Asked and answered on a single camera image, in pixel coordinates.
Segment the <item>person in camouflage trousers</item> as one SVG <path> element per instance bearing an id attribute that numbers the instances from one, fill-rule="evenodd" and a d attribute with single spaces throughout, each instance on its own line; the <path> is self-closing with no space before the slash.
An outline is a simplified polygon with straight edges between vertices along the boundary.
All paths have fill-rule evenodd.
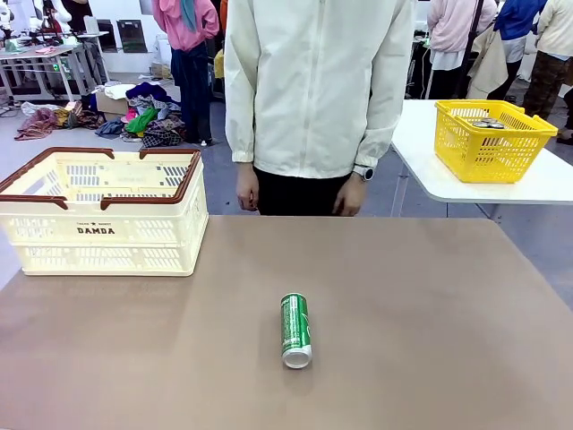
<path id="1" fill-rule="evenodd" d="M 537 49 L 522 107 L 546 120 L 573 64 L 573 0 L 548 0 L 537 23 Z"/>

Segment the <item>person in pink hoodie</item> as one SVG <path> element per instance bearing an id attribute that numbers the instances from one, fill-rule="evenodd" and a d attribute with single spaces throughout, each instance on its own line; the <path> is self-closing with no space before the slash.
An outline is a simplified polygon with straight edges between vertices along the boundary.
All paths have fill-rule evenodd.
<path id="1" fill-rule="evenodd" d="M 180 90 L 186 141 L 208 146 L 213 139 L 207 41 L 219 32 L 217 9 L 210 0 L 151 0 L 151 8 L 171 47 L 171 74 Z"/>

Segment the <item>beige coat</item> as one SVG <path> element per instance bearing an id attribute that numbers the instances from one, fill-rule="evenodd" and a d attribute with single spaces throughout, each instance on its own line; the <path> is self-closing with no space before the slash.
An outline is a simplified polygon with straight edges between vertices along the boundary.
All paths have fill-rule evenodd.
<path id="1" fill-rule="evenodd" d="M 477 58 L 468 76 L 470 83 L 466 97 L 468 99 L 487 99 L 508 78 L 506 55 L 500 32 L 489 27 L 473 42 L 472 53 Z"/>

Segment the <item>colourful clothes pile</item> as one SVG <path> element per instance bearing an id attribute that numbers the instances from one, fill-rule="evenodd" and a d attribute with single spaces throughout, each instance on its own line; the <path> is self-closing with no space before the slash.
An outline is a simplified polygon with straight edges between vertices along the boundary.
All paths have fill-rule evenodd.
<path id="1" fill-rule="evenodd" d="M 124 116 L 99 112 L 95 93 L 102 90 L 113 99 L 126 98 L 128 112 Z M 157 83 L 101 86 L 90 96 L 90 110 L 105 118 L 96 135 L 108 140 L 121 139 L 150 149 L 177 146 L 186 137 L 181 104 Z"/>

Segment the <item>black wall panel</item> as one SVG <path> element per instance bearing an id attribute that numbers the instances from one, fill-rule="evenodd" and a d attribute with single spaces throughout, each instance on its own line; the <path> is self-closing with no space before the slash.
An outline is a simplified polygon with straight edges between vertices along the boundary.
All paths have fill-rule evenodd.
<path id="1" fill-rule="evenodd" d="M 97 19 L 98 29 L 100 32 L 105 32 L 105 35 L 98 37 L 101 49 L 105 53 L 116 53 L 117 44 L 115 41 L 114 26 L 110 20 Z"/>
<path id="2" fill-rule="evenodd" d="M 147 53 L 147 44 L 140 20 L 118 20 L 122 50 L 127 54 Z"/>

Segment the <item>green cider can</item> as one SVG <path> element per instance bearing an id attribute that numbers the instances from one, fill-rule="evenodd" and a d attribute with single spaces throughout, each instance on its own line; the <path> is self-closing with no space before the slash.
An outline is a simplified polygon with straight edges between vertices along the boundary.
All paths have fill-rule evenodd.
<path id="1" fill-rule="evenodd" d="M 312 361 L 312 341 L 308 305 L 299 293 L 282 297 L 281 347 L 283 363 L 291 369 L 302 369 Z"/>

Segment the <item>person's right forearm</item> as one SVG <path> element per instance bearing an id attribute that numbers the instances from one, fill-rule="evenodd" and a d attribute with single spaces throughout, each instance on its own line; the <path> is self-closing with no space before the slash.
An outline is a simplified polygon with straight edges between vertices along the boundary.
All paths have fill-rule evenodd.
<path id="1" fill-rule="evenodd" d="M 249 83 L 226 80 L 226 138 L 234 163 L 254 160 L 254 92 Z"/>

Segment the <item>person in blue top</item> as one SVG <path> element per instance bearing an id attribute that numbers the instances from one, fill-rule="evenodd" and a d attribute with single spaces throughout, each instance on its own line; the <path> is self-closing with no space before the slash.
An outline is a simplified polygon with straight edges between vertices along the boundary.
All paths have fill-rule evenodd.
<path id="1" fill-rule="evenodd" d="M 540 14 L 547 0 L 506 0 L 494 23 L 503 43 L 508 79 L 508 89 L 517 77 L 526 49 L 527 35 L 535 26 L 535 16 Z"/>

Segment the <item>person's right hand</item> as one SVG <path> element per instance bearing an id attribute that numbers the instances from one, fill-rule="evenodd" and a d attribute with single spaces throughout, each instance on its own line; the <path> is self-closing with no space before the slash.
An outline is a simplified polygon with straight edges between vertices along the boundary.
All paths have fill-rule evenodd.
<path id="1" fill-rule="evenodd" d="M 242 210 L 259 209 L 259 180 L 251 163 L 237 164 L 236 196 Z"/>

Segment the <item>grey workbench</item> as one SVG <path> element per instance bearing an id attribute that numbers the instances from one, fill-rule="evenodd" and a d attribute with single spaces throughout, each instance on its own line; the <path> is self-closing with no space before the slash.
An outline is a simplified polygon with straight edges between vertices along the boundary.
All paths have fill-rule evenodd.
<path id="1" fill-rule="evenodd" d="M 30 45 L 0 49 L 0 90 L 16 101 L 79 100 L 110 81 L 100 38 L 69 34 L 56 47 Z"/>

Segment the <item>person's left forearm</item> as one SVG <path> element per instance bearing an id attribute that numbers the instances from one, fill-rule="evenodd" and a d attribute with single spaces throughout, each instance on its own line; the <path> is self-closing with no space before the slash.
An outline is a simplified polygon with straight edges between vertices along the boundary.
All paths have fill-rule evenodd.
<path id="1" fill-rule="evenodd" d="M 366 128 L 358 145 L 355 168 L 375 169 L 387 152 L 402 114 L 405 91 L 372 91 L 366 111 Z"/>

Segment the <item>yellow plastic basket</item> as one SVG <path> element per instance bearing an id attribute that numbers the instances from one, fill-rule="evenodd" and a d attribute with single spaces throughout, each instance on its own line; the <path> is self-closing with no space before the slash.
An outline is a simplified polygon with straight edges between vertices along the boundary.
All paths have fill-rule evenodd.
<path id="1" fill-rule="evenodd" d="M 507 101 L 438 100 L 434 152 L 461 182 L 515 184 L 524 176 L 557 127 Z M 482 128 L 490 118 L 505 130 Z"/>

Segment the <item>person in cream jacket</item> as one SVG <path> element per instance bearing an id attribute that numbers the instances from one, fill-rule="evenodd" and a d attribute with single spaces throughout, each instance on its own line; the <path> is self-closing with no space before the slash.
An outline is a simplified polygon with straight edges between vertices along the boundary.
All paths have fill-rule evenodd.
<path id="1" fill-rule="evenodd" d="M 416 0 L 229 0 L 226 80 L 254 92 L 259 209 L 337 216 L 372 91 L 406 89 Z"/>

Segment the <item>person's left hand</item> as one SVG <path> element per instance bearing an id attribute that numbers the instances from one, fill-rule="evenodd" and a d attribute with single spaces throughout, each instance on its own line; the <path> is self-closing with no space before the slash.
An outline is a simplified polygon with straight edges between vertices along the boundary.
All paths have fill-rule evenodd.
<path id="1" fill-rule="evenodd" d="M 353 173 L 338 192 L 333 214 L 341 217 L 354 217 L 360 211 L 365 195 L 366 182 Z"/>

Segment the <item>cardboard box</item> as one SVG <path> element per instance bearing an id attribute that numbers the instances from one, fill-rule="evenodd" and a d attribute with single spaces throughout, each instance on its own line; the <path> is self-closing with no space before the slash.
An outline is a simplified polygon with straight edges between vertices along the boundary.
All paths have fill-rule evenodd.
<path id="1" fill-rule="evenodd" d="M 95 93 L 99 112 L 124 116 L 129 109 L 126 98 L 113 99 L 102 90 Z"/>

